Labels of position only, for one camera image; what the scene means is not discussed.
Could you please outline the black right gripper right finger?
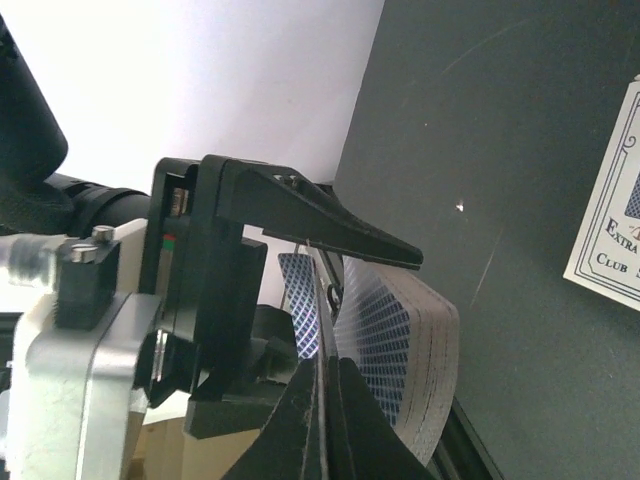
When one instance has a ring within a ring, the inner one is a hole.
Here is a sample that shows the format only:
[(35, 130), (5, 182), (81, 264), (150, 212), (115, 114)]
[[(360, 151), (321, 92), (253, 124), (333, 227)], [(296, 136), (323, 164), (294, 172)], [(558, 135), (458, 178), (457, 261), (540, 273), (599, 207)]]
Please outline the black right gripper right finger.
[(328, 467), (331, 479), (431, 479), (390, 426), (355, 363), (328, 361)]

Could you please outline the card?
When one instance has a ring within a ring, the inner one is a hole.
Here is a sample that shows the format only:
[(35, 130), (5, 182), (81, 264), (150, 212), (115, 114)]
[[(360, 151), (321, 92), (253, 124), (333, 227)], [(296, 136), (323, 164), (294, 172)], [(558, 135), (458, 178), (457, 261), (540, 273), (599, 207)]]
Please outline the card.
[(326, 352), (322, 333), (321, 282), (315, 260), (304, 253), (278, 256), (293, 320), (298, 360), (311, 371), (311, 408), (302, 461), (303, 479), (328, 479), (329, 427)]

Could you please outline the blue backed card deck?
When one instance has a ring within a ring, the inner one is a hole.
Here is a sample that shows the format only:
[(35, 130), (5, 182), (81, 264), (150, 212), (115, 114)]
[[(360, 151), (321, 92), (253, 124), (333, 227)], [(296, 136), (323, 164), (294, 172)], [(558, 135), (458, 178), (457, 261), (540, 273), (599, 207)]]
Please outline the blue backed card deck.
[(338, 353), (354, 361), (388, 423), (422, 463), (435, 452), (453, 403), (459, 329), (456, 307), (411, 272), (345, 260)]

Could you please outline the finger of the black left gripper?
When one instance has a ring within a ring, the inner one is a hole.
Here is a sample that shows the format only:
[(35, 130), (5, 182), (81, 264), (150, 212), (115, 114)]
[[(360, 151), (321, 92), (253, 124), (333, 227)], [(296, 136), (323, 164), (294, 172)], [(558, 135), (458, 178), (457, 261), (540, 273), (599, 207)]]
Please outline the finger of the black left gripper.
[(358, 218), (293, 168), (207, 155), (201, 171), (213, 175), (217, 217), (367, 262), (411, 270), (423, 263), (419, 248)]
[(184, 433), (203, 440), (262, 428), (297, 366), (293, 342), (252, 338), (235, 369), (211, 373), (191, 395)]

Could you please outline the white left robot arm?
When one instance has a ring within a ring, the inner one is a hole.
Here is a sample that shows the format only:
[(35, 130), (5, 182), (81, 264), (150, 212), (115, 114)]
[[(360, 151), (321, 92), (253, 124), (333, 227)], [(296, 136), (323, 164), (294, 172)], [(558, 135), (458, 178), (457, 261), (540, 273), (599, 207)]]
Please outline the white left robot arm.
[(67, 141), (11, 32), (1, 32), (1, 278), (41, 288), (14, 315), (1, 371), (13, 479), (122, 479), (146, 411), (188, 397), (203, 446), (256, 430), (231, 479), (425, 479), (356, 363), (334, 343), (343, 287), (308, 291), (296, 345), (258, 301), (266, 235), (410, 275), (421, 252), (294, 169), (165, 158), (150, 194), (58, 174)]

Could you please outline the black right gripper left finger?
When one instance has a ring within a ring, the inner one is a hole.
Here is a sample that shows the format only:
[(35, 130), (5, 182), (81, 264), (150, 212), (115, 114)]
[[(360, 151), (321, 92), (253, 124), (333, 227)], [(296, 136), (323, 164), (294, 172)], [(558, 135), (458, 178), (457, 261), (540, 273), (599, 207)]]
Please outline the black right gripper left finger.
[(260, 434), (226, 479), (323, 479), (325, 392), (317, 359), (302, 361)]

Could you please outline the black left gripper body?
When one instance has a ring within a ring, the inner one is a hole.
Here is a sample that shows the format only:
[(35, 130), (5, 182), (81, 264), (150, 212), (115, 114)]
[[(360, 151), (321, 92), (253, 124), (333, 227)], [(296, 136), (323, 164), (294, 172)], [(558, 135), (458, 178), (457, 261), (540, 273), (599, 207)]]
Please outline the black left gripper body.
[(156, 166), (139, 289), (162, 299), (146, 389), (152, 400), (194, 393), (208, 373), (215, 396), (239, 375), (266, 261), (245, 239), (252, 165), (207, 155)]

